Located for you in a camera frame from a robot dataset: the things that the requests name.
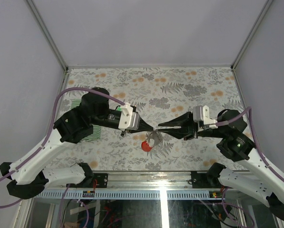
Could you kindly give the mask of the red handled metal key tool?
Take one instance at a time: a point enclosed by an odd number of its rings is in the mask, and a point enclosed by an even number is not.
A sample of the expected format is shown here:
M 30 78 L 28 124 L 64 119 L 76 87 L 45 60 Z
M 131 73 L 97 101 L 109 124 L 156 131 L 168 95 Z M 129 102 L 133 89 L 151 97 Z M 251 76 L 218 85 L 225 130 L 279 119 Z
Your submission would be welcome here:
M 146 134 L 146 139 L 141 143 L 141 149 L 150 152 L 154 147 L 163 141 L 163 136 L 158 130 L 154 130 Z

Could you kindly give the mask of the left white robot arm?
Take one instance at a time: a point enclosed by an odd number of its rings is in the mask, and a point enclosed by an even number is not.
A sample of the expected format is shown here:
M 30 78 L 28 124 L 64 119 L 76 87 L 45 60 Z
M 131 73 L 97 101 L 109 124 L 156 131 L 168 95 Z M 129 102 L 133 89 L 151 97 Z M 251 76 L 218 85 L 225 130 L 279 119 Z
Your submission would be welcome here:
M 95 126 L 127 133 L 151 132 L 136 111 L 136 107 L 117 100 L 108 90 L 100 87 L 84 89 L 78 106 L 51 120 L 47 135 L 31 151 L 16 162 L 0 165 L 2 176 L 10 179 L 8 193 L 22 200 L 33 198 L 46 188 L 71 185 L 88 188 L 95 186 L 91 167 L 79 162 L 68 168 L 50 169 L 47 165 L 82 139 L 92 135 Z

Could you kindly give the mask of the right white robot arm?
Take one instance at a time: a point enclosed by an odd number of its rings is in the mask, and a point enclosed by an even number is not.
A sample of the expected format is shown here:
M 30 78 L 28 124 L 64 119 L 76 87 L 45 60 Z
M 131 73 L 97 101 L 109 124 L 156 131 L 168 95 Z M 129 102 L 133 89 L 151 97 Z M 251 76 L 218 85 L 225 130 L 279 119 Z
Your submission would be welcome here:
M 256 180 L 239 175 L 215 162 L 206 173 L 211 187 L 225 186 L 236 189 L 267 206 L 270 212 L 284 221 L 284 173 L 258 150 L 256 140 L 244 134 L 247 123 L 245 109 L 222 110 L 216 119 L 209 116 L 208 106 L 196 106 L 173 120 L 158 124 L 159 132 L 185 141 L 198 137 L 220 138 L 216 145 L 223 156 L 248 169 Z

